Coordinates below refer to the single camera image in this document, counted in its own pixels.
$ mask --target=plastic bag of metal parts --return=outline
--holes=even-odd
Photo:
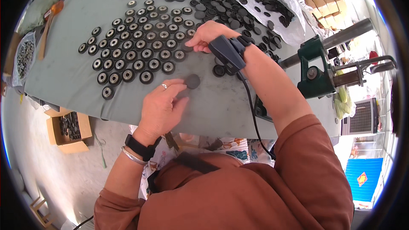
[[[33,66],[36,49],[35,35],[35,32],[28,32],[17,46],[16,55],[14,55],[12,87],[22,86]]]
[[[256,17],[258,21],[264,26],[267,26],[267,22],[271,20],[274,23],[274,32],[279,34],[283,38],[285,43],[288,43],[292,46],[299,46],[300,44],[304,43],[305,36],[305,20],[301,11],[301,7],[297,0],[278,1],[283,3],[294,14],[294,17],[292,18],[287,28],[284,27],[284,25],[279,21],[279,17],[282,16],[281,13],[269,12],[271,17],[267,17],[266,15],[264,15],[263,9],[265,7],[261,2],[257,3],[255,2],[255,0],[247,0],[247,4],[240,4],[244,8],[246,8],[249,13]],[[256,11],[256,9],[254,8],[255,6],[261,9],[260,13]]]
[[[355,115],[356,105],[352,102],[349,92],[345,87],[340,87],[339,93],[335,94],[334,108],[337,118],[340,120]]]

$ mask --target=white plastic bag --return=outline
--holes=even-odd
[[[21,50],[24,49],[24,44],[26,42],[32,42],[33,43],[33,50],[31,53],[31,56],[28,58],[28,63],[25,66],[25,73],[23,75],[20,76],[18,69],[19,69],[19,65],[18,65],[18,55],[20,53]],[[21,39],[20,43],[17,46],[17,50],[16,50],[16,55],[14,55],[14,68],[13,68],[13,80],[12,80],[12,86],[22,86],[28,76],[28,73],[31,69],[31,66],[33,66],[34,63],[34,51],[36,49],[36,33],[35,32],[28,32],[23,39]]]
[[[254,0],[247,0],[248,3],[242,6],[246,8],[246,10],[257,18],[258,21],[264,26],[267,26],[267,21],[271,20],[274,23],[274,32],[279,34],[285,43],[288,43],[291,46],[300,46],[300,44],[304,43],[305,36],[305,20],[301,12],[301,7],[297,0],[278,1],[283,3],[289,10],[291,10],[291,12],[295,14],[287,28],[279,22],[281,13],[271,12],[271,17],[267,17],[263,14],[263,11],[261,13],[257,12],[254,9],[255,6],[260,9],[264,9],[264,6],[261,3],[257,3]]]

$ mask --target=metal bearing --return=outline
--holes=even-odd
[[[161,22],[167,23],[168,21],[171,20],[171,17],[168,14],[161,14],[159,16],[159,19]]]
[[[148,13],[154,12],[155,10],[156,10],[156,7],[154,7],[154,6],[148,6],[146,8],[146,11],[148,11]]]
[[[193,38],[193,36],[196,34],[196,30],[194,29],[190,29],[190,30],[186,30],[186,37],[187,38]]]
[[[166,24],[163,22],[158,22],[155,24],[155,30],[162,31],[166,29]]]
[[[172,56],[172,53],[169,50],[162,50],[159,53],[159,58],[164,62],[170,60],[171,56]]]
[[[183,19],[182,19],[182,17],[180,17],[180,16],[175,16],[175,17],[172,19],[172,23],[177,24],[177,25],[180,25],[182,22],[183,22]]]
[[[96,71],[102,68],[102,59],[98,58],[92,63],[92,68]]]
[[[117,39],[117,38],[113,38],[109,42],[109,48],[111,48],[111,49],[115,49],[115,48],[117,48],[119,46],[120,46],[120,40]]]
[[[132,82],[135,79],[135,73],[132,69],[125,69],[122,73],[122,80],[126,83]]]
[[[127,6],[128,8],[132,8],[132,7],[136,6],[136,1],[135,1],[135,0],[131,0],[130,2],[128,2],[128,3],[126,4],[126,6]]]
[[[168,12],[168,7],[167,6],[160,6],[157,8],[158,13],[167,13]]]
[[[151,23],[146,23],[143,27],[142,30],[145,32],[149,32],[153,30],[153,25]]]
[[[139,25],[137,23],[132,23],[131,25],[129,25],[128,29],[129,31],[135,31],[139,28]]]
[[[139,75],[139,80],[142,84],[150,84],[153,81],[153,73],[146,70]]]
[[[181,10],[179,10],[179,9],[173,9],[173,10],[171,11],[171,15],[172,15],[172,16],[181,16]]]
[[[132,64],[132,69],[136,73],[142,72],[145,69],[145,62],[142,60],[137,60]]]
[[[127,62],[133,62],[136,59],[136,57],[138,57],[138,53],[135,51],[129,51],[125,55],[125,59]]]
[[[136,43],[135,43],[135,49],[136,49],[137,51],[142,51],[143,49],[146,48],[146,46],[147,46],[147,43],[146,43],[145,40],[138,40],[138,41],[136,41]]]
[[[115,29],[111,28],[110,30],[108,30],[108,32],[106,33],[105,37],[107,39],[113,38],[115,36]]]
[[[116,28],[116,27],[118,27],[118,26],[121,25],[121,24],[122,24],[122,19],[121,19],[121,18],[117,18],[117,19],[115,19],[115,20],[112,22],[112,27]]]
[[[108,49],[108,48],[103,49],[102,52],[101,52],[101,58],[102,58],[102,59],[106,59],[106,58],[108,58],[110,55],[111,55],[111,50]]]
[[[128,11],[125,12],[126,17],[134,16],[135,15],[135,10],[129,9]]]
[[[148,61],[153,57],[153,51],[151,49],[145,49],[142,51],[141,57],[143,60]]]
[[[122,56],[122,49],[118,48],[112,52],[113,59],[119,59]]]
[[[107,47],[108,46],[108,40],[106,40],[106,39],[103,39],[103,40],[101,40],[100,42],[99,42],[99,44],[98,44],[98,48],[99,49],[105,49],[105,47]]]
[[[186,54],[184,53],[184,51],[176,50],[173,53],[173,58],[175,59],[175,62],[182,62],[186,59]]]
[[[120,35],[120,40],[121,41],[128,40],[129,38],[130,38],[130,33],[128,31],[125,31]]]
[[[156,20],[157,18],[159,18],[159,14],[156,12],[151,12],[149,13],[148,17],[150,20]]]
[[[165,62],[162,64],[162,72],[166,75],[171,75],[175,72],[175,64],[173,62]]]
[[[142,9],[139,9],[136,12],[136,16],[137,17],[142,17],[142,16],[145,16],[147,13],[148,13],[148,11],[145,8],[142,8]]]
[[[100,85],[106,84],[108,82],[108,73],[101,72],[100,74],[98,74],[97,81],[98,81],[98,84]]]
[[[122,44],[122,49],[123,49],[124,51],[129,51],[129,50],[132,49],[132,48],[133,48],[133,42],[130,41],[130,40],[125,41],[125,42]]]
[[[153,6],[153,4],[155,4],[155,2],[154,2],[153,0],[146,0],[146,1],[144,2],[144,5],[145,5],[145,6]]]
[[[134,21],[135,21],[135,18],[132,17],[132,16],[130,16],[130,17],[127,17],[127,18],[125,19],[125,24],[126,24],[126,25],[129,25],[129,24],[132,24]]]
[[[96,45],[91,45],[88,49],[89,55],[94,55],[98,51],[98,47]]]
[[[176,32],[173,37],[177,42],[182,42],[186,38],[186,35],[183,32],[179,31]]]
[[[148,18],[146,18],[145,16],[138,19],[139,25],[144,25],[147,22],[148,22]]]
[[[108,82],[112,86],[117,86],[121,82],[121,75],[116,72],[110,74]]]
[[[122,33],[126,31],[126,26],[124,24],[121,24],[117,27],[117,33]]]
[[[137,30],[137,31],[135,31],[135,32],[132,34],[132,37],[133,37],[135,40],[139,40],[139,39],[141,39],[141,38],[144,37],[144,33],[143,33],[142,31],[140,31],[140,30]]]
[[[106,100],[110,100],[114,97],[114,89],[110,86],[105,86],[104,89],[102,89],[102,98]]]
[[[82,44],[79,46],[79,48],[78,48],[78,52],[81,53],[81,54],[83,54],[83,53],[85,53],[85,51],[87,50],[87,48],[88,48],[87,44],[86,44],[86,43],[82,43]]]
[[[179,27],[176,24],[168,25],[168,30],[170,33],[176,33],[179,30]]]
[[[87,41],[87,44],[89,45],[89,46],[91,46],[91,45],[93,45],[93,44],[95,44],[96,43],[96,37],[90,37],[89,39],[88,39],[88,41]]]
[[[156,72],[160,69],[160,61],[158,59],[151,59],[148,62],[148,68],[152,71],[152,72]]]
[[[154,52],[159,52],[163,48],[163,43],[161,41],[155,41],[151,44],[151,48]]]
[[[126,68],[126,63],[123,59],[119,59],[115,62],[115,70],[121,72]]]
[[[169,38],[169,36],[170,36],[170,34],[169,34],[169,32],[167,32],[167,31],[161,31],[160,33],[159,33],[159,39],[160,40],[162,40],[162,41],[165,41],[165,40],[167,40],[168,38]]]
[[[192,8],[190,7],[184,7],[181,9],[181,11],[186,15],[192,14]]]
[[[110,71],[114,67],[114,61],[112,59],[107,59],[104,61],[104,70],[105,71]]]
[[[177,42],[173,39],[169,39],[168,41],[166,41],[165,47],[169,50],[174,50],[177,47]]]
[[[186,20],[183,22],[183,26],[189,29],[189,28],[193,28],[195,26],[195,23],[191,20]]]
[[[155,41],[155,39],[156,39],[156,33],[155,33],[155,32],[149,32],[149,33],[147,33],[146,36],[145,36],[145,39],[146,39],[146,41],[148,41],[148,42]]]
[[[91,35],[98,36],[101,33],[101,27],[96,27],[92,30]]]

